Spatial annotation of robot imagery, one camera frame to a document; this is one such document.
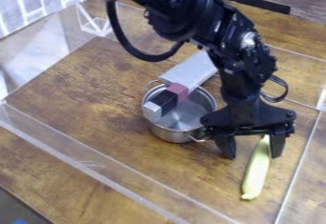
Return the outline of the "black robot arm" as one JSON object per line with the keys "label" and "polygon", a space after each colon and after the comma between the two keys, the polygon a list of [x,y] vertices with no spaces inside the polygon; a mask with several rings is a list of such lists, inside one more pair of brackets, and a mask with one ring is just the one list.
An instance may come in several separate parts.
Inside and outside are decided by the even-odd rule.
{"label": "black robot arm", "polygon": [[274,75],[277,57],[263,44],[254,22],[223,0],[131,0],[146,8],[146,18],[159,36],[172,41],[171,49],[151,55],[127,40],[119,22],[116,1],[107,0],[106,9],[116,38],[126,51],[148,62],[160,62],[176,54],[182,45],[193,43],[206,50],[222,80],[221,94],[227,106],[202,118],[203,131],[227,159],[235,158],[235,138],[261,134],[270,137],[270,155],[282,155],[286,138],[294,133],[294,111],[275,104],[285,98],[262,91]]}

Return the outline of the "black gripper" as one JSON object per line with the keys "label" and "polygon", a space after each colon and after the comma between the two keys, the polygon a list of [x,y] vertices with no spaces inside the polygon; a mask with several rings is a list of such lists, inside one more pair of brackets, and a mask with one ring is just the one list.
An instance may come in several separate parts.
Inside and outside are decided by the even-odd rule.
{"label": "black gripper", "polygon": [[263,133],[270,133],[271,157],[278,158],[283,153],[286,136],[294,133],[295,119],[295,111],[271,106],[258,99],[229,104],[223,109],[206,114],[201,122],[205,136],[214,137],[215,145],[227,159],[235,159],[234,135]]}

